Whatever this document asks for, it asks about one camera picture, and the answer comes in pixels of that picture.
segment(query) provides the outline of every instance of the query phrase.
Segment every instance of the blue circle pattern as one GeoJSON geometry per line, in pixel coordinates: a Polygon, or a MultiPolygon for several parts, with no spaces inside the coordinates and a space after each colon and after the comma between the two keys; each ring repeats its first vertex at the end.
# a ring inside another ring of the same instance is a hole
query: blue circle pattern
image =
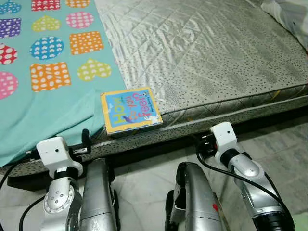
{"type": "Polygon", "coordinates": [[[13,0],[8,0],[4,4],[0,4],[0,14],[5,13],[17,13],[21,10],[21,4],[13,2],[13,0]]]}
{"type": "Polygon", "coordinates": [[[30,48],[30,54],[36,59],[48,60],[57,57],[63,50],[64,43],[62,40],[50,36],[35,41],[30,48]]]}

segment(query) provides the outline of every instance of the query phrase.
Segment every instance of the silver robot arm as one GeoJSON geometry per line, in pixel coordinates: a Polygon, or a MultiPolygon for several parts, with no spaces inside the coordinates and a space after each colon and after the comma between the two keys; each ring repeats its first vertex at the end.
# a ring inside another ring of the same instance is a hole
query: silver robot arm
{"type": "Polygon", "coordinates": [[[180,163],[166,199],[165,231],[222,231],[211,186],[195,163],[180,163]]]}
{"type": "Polygon", "coordinates": [[[96,159],[88,165],[80,213],[81,231],[120,230],[117,194],[110,185],[114,178],[115,173],[106,159],[96,159]]]}
{"type": "Polygon", "coordinates": [[[53,178],[44,199],[44,221],[41,231],[77,231],[82,203],[77,178],[83,167],[73,161],[62,137],[43,140],[37,144],[43,164],[53,178]]]}
{"type": "MultiPolygon", "coordinates": [[[[252,160],[237,145],[231,123],[223,122],[211,128],[217,145],[215,160],[223,164],[230,172],[246,178],[267,189],[278,198],[275,186],[270,181],[262,166],[252,160]]],[[[255,227],[259,231],[292,231],[293,220],[290,214],[268,193],[263,190],[234,178],[240,188],[243,200],[255,227]]]]}

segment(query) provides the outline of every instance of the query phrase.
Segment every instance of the orange square pattern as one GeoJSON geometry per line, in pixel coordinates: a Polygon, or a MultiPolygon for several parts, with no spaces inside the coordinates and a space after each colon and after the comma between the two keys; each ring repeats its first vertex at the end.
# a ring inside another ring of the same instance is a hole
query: orange square pattern
{"type": "Polygon", "coordinates": [[[66,5],[69,7],[87,7],[90,4],[90,0],[65,0],[66,5]]]}
{"type": "Polygon", "coordinates": [[[66,62],[46,65],[32,64],[30,74],[31,87],[34,92],[53,90],[72,83],[66,62]]]}
{"type": "Polygon", "coordinates": [[[69,40],[72,54],[83,54],[104,49],[99,31],[71,34],[69,40]]]}

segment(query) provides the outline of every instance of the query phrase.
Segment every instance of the polka dot pattern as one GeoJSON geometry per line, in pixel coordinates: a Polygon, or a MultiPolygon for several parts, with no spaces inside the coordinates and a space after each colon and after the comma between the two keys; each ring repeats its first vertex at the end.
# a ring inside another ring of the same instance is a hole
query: polka dot pattern
{"type": "Polygon", "coordinates": [[[0,14],[17,13],[21,10],[21,4],[8,0],[4,4],[0,4],[0,14]]]}
{"type": "Polygon", "coordinates": [[[8,65],[13,63],[17,59],[17,55],[17,51],[14,48],[0,43],[0,64],[8,65]]]}
{"type": "Polygon", "coordinates": [[[0,100],[12,95],[18,87],[18,79],[9,72],[0,72],[0,100]]]}
{"type": "Polygon", "coordinates": [[[34,92],[54,90],[72,83],[66,62],[46,65],[32,64],[30,74],[31,86],[34,92]]]}
{"type": "Polygon", "coordinates": [[[58,30],[61,26],[61,22],[57,19],[51,18],[49,16],[43,16],[40,19],[36,20],[31,29],[40,32],[44,30],[58,30]]]}
{"type": "Polygon", "coordinates": [[[72,54],[100,51],[104,48],[99,31],[71,34],[69,40],[72,54]]]}
{"type": "Polygon", "coordinates": [[[73,28],[85,28],[90,26],[94,22],[92,14],[84,11],[70,13],[66,17],[66,23],[73,28]]]}
{"type": "Polygon", "coordinates": [[[65,0],[66,5],[69,7],[87,7],[90,4],[90,0],[65,0]]]}
{"type": "Polygon", "coordinates": [[[0,19],[0,39],[20,34],[21,18],[0,19]]]}
{"type": "Polygon", "coordinates": [[[35,41],[30,48],[30,54],[39,60],[52,59],[62,53],[64,43],[61,39],[50,36],[35,41]]]}
{"type": "Polygon", "coordinates": [[[32,0],[32,11],[52,11],[60,9],[60,0],[32,0]]]}
{"type": "Polygon", "coordinates": [[[89,58],[77,71],[83,81],[91,81],[95,76],[106,78],[111,75],[111,67],[106,63],[89,58]]]}

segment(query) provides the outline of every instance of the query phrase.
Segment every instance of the book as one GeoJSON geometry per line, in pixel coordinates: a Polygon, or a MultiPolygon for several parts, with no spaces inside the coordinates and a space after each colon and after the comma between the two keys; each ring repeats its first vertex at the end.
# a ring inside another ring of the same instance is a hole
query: book
{"type": "Polygon", "coordinates": [[[101,94],[107,134],[163,123],[149,87],[101,94]]]}

